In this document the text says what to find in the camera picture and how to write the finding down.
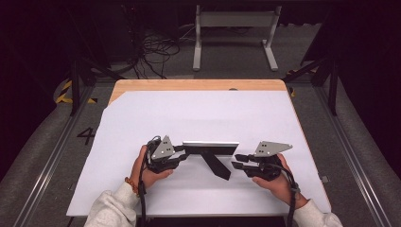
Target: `bracelet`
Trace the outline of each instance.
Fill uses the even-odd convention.
[[[136,197],[139,198],[138,187],[135,186],[135,184],[133,183],[133,181],[131,181],[130,178],[126,177],[125,182],[128,183],[128,184],[132,187],[133,193],[135,193],[135,194],[136,194]]]

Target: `white paper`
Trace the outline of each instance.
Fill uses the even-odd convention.
[[[235,153],[251,154],[260,141],[286,143],[288,165],[303,194],[330,212],[318,171],[286,91],[127,92],[103,113],[67,216],[87,216],[104,190],[115,191],[130,176],[139,149],[155,135],[174,146],[187,140],[239,142]],[[218,157],[230,181],[190,155],[146,194],[150,217],[277,216],[288,206],[260,188],[233,157]],[[135,207],[140,214],[140,204]]]

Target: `metal stand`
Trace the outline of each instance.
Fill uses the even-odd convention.
[[[197,5],[196,13],[196,43],[194,53],[193,70],[201,69],[201,27],[202,26],[268,26],[270,28],[270,36],[267,40],[263,40],[262,44],[265,49],[266,56],[270,64],[271,71],[277,71],[278,66],[271,51],[271,42],[280,17],[281,7],[276,7],[275,11],[201,11],[201,7]]]

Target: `metal bracket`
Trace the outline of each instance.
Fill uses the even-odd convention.
[[[175,153],[175,150],[171,144],[170,137],[168,137],[168,135],[166,135],[165,138],[163,138],[160,145],[157,147],[157,149],[151,155],[151,159],[153,161],[157,161],[157,160],[165,158],[165,157],[170,157],[174,153]]]
[[[268,141],[261,141],[254,152],[254,157],[271,157],[274,154],[278,154],[284,150],[291,149],[290,144],[280,144]]]

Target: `table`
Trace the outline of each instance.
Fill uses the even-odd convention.
[[[131,171],[140,145],[156,131],[162,136],[168,133],[173,145],[194,138],[238,141],[235,153],[245,154],[253,152],[265,135],[271,141],[289,143],[294,148],[285,151],[285,156],[304,195],[313,198],[323,212],[331,211],[283,81],[156,79],[115,84],[67,216],[86,216],[103,190],[115,190]],[[231,170],[230,181],[214,176],[200,157],[189,156],[168,180],[148,191],[147,215],[237,217],[288,212],[287,205],[252,183],[243,171],[233,169],[232,157],[219,159]],[[139,206],[135,210],[140,214]]]

